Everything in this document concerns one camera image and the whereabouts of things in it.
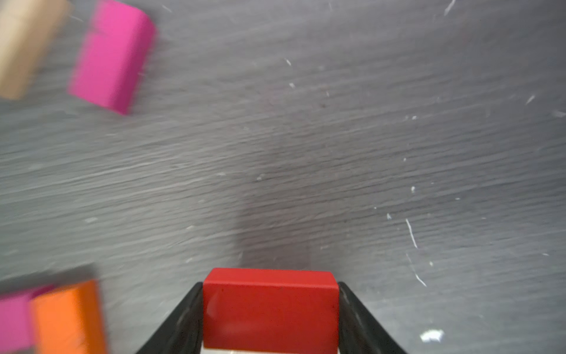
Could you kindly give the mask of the red block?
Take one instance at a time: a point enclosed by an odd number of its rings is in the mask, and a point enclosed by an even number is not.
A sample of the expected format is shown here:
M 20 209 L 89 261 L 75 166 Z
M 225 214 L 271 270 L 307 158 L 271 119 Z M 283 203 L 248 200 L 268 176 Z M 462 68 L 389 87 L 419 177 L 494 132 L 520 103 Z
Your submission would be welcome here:
M 338 352 L 339 289 L 327 271 L 215 268 L 203 282 L 203 345 Z

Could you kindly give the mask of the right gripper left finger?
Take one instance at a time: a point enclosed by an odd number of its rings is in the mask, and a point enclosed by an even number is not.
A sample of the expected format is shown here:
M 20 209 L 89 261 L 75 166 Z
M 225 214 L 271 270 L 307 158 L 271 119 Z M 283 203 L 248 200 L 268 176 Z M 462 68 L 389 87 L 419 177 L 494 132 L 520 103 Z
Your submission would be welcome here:
M 136 354 L 199 354 L 203 343 L 203 283 L 196 283 Z

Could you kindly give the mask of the orange block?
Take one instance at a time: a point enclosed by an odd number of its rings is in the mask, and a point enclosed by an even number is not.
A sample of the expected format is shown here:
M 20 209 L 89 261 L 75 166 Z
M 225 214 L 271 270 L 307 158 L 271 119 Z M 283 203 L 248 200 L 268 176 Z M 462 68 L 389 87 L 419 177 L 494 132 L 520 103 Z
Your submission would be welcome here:
M 96 280 L 47 292 L 31 308 L 37 353 L 108 352 Z

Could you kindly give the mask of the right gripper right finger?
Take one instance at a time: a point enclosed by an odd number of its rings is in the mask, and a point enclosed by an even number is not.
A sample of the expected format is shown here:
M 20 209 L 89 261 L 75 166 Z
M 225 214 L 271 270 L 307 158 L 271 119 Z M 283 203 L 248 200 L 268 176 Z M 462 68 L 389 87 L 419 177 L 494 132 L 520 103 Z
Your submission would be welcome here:
M 406 354 L 345 282 L 339 282 L 341 354 Z

